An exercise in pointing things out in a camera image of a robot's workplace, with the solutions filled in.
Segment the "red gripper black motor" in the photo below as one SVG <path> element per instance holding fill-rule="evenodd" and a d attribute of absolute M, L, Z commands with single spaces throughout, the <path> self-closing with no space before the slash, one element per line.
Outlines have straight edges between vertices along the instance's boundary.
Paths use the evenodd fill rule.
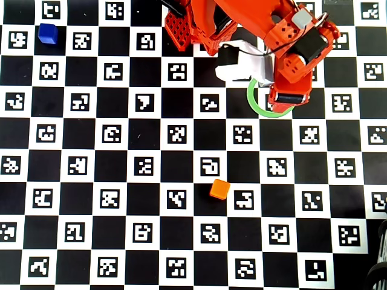
<path fill-rule="evenodd" d="M 308 61 L 296 53 L 275 53 L 275 82 L 268 96 L 273 112 L 285 112 L 309 102 L 313 68 L 314 59 Z"/>

